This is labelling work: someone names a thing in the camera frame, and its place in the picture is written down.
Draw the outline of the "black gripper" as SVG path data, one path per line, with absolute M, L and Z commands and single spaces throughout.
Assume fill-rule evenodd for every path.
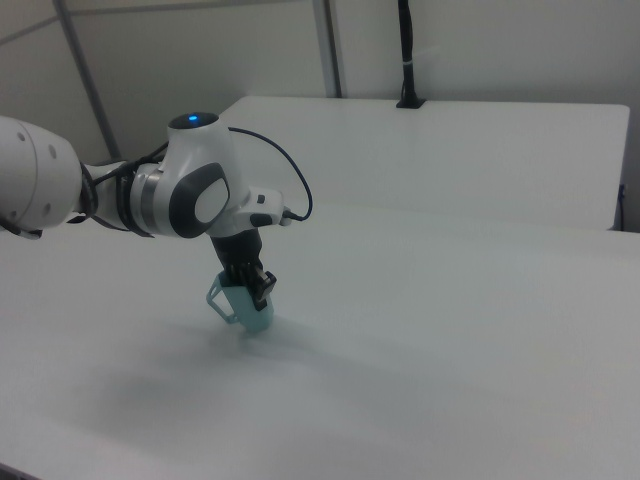
M 211 241 L 229 284 L 249 287 L 254 307 L 264 309 L 277 278 L 270 271 L 263 270 L 259 258 L 262 240 L 258 230 L 245 230 L 227 237 L 212 237 Z

